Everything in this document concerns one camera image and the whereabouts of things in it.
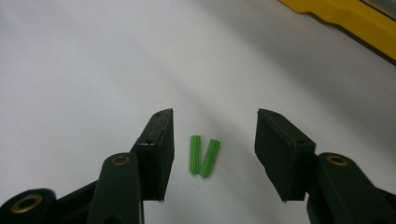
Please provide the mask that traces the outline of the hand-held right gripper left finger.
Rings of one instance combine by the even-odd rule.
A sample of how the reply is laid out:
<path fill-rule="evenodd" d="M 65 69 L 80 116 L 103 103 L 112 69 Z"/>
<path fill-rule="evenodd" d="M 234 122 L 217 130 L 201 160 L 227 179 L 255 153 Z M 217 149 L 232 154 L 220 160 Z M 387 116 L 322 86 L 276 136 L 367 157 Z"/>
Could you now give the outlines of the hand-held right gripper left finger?
<path fill-rule="evenodd" d="M 129 152 L 103 162 L 87 224 L 144 224 L 144 202 L 164 200 L 174 157 L 168 108 L 152 115 Z"/>

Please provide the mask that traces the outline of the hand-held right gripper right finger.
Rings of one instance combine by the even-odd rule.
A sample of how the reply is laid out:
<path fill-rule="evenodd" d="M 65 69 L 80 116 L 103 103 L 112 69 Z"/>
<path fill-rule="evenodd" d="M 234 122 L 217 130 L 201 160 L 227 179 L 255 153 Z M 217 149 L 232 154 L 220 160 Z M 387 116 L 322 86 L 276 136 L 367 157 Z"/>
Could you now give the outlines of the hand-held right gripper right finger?
<path fill-rule="evenodd" d="M 352 159 L 315 149 L 284 116 L 258 111 L 255 154 L 283 202 L 306 200 L 311 224 L 396 224 L 396 195 L 375 187 Z"/>

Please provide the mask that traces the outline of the green plastic wall plug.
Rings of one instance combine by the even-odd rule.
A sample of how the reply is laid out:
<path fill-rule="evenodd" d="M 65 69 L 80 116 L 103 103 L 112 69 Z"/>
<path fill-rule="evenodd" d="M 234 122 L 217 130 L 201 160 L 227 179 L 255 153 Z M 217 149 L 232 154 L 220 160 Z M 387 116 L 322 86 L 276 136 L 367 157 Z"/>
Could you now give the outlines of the green plastic wall plug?
<path fill-rule="evenodd" d="M 190 167 L 189 171 L 192 175 L 197 175 L 201 169 L 201 136 L 191 136 L 190 148 Z"/>
<path fill-rule="evenodd" d="M 211 139 L 209 141 L 208 148 L 200 169 L 200 176 L 202 178 L 207 178 L 211 176 L 219 153 L 219 149 L 220 141 L 217 139 Z"/>

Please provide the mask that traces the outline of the yellow black organizer cabinet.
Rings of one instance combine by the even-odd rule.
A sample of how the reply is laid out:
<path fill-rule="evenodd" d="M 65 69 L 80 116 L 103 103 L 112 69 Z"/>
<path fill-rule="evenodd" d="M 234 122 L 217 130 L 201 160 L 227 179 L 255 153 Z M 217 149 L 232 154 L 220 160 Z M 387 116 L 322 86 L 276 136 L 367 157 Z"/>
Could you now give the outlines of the yellow black organizer cabinet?
<path fill-rule="evenodd" d="M 296 13 L 312 14 L 356 36 L 380 57 L 396 66 L 396 1 L 393 13 L 378 0 L 278 0 Z"/>

